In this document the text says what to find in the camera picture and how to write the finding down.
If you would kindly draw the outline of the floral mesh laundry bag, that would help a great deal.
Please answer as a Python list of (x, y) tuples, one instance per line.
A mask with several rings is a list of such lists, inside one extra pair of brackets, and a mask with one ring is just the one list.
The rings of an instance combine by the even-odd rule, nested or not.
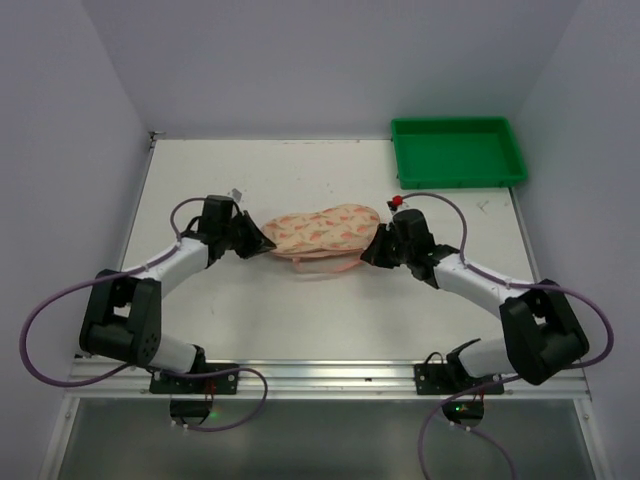
[(276, 248), (272, 254), (290, 259), (326, 258), (364, 251), (380, 225), (368, 206), (342, 204), (311, 213), (274, 218), (261, 231)]

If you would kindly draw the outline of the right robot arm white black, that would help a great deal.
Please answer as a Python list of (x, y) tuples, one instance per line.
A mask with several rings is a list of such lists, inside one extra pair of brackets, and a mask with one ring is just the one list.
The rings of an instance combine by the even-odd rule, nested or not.
[(554, 282), (515, 287), (500, 275), (483, 277), (463, 262), (458, 249), (435, 242), (416, 209), (379, 225), (361, 260), (386, 269), (404, 265), (417, 280), (468, 300), (500, 321), (500, 338), (473, 339), (446, 355), (448, 375), (455, 381), (513, 373), (540, 385), (589, 351), (584, 330)]

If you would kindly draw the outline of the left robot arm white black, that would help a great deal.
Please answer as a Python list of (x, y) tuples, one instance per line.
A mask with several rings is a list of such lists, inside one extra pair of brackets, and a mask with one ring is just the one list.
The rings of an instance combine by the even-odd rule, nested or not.
[(80, 348), (127, 365), (194, 374), (202, 349), (163, 332), (163, 300), (227, 252), (250, 259), (276, 248), (228, 196), (182, 201), (170, 214), (174, 243), (141, 265), (104, 270), (92, 282), (79, 335)]

